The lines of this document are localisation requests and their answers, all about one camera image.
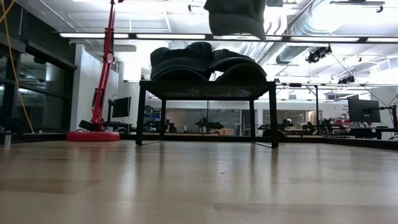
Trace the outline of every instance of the black mesh tabletop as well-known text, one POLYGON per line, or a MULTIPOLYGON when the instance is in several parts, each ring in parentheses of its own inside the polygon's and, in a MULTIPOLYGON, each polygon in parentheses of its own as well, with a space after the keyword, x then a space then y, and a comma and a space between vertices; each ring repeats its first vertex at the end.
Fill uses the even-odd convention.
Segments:
POLYGON ((233 82, 208 81, 141 81, 147 91, 161 100, 256 100, 271 88, 274 82, 233 82))

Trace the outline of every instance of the red stand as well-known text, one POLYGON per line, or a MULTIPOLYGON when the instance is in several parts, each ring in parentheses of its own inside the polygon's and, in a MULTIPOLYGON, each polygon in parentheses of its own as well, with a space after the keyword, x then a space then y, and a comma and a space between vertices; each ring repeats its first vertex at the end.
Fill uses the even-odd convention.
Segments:
POLYGON ((113 63, 113 35, 114 35, 114 22, 116 17, 115 0, 111 0, 111 12, 109 14, 108 28, 105 29, 105 47, 104 47, 104 60, 101 78, 99 80, 98 90, 95 98, 93 117, 91 122, 95 126, 94 132, 70 132, 68 133, 68 141, 118 141, 120 140, 119 133, 106 133, 104 132, 102 122, 102 112, 104 106, 104 97, 106 92, 106 84, 113 63))

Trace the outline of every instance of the wooden floor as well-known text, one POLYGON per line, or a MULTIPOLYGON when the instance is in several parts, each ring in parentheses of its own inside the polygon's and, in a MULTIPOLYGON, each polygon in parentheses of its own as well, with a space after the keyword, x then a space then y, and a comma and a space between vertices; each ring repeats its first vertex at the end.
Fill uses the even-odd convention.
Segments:
POLYGON ((0 149, 0 223, 398 223, 398 153, 322 144, 0 149))

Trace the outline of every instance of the red base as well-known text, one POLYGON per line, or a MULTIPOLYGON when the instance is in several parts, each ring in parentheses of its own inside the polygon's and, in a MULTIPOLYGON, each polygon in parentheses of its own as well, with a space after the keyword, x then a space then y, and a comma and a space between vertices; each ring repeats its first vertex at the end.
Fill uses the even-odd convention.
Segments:
POLYGON ((67 141, 81 141, 81 142, 105 142, 105 141, 120 141, 119 133, 107 132, 83 132, 75 131, 69 132, 67 141))

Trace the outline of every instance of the yellow cable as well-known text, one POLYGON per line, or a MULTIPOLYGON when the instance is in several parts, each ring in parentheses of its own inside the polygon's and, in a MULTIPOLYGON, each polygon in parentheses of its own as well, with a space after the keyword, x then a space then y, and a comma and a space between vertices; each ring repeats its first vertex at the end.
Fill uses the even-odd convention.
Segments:
POLYGON ((20 91, 20 89, 19 89, 19 82, 18 82, 17 70, 15 69, 14 60, 12 59, 11 42, 10 42, 10 36, 9 36, 9 33, 8 33, 7 13, 8 13, 9 10, 11 9, 12 5, 14 4, 14 1, 15 1, 15 0, 12 0, 11 4, 10 4, 10 6, 8 7, 7 10, 6 10, 6 7, 5 7, 5 5, 4 5, 4 1, 3 1, 3 3, 2 3, 2 11, 3 11, 4 14, 3 14, 2 18, 0 18, 0 22, 4 19, 4 24, 6 25, 6 34, 7 34, 7 41, 8 41, 8 49, 9 49, 9 51, 10 51, 10 58, 11 58, 12 71, 14 72, 15 82, 17 83, 18 92, 19 92, 19 96, 20 96, 20 99, 21 99, 22 107, 23 107, 24 112, 25 112, 26 120, 27 120, 27 122, 29 123, 30 130, 32 131, 32 133, 34 133, 35 131, 33 130, 32 123, 30 122, 29 116, 27 115, 26 108, 25 108, 25 104, 24 104, 24 100, 22 99, 22 94, 21 94, 21 91, 20 91))

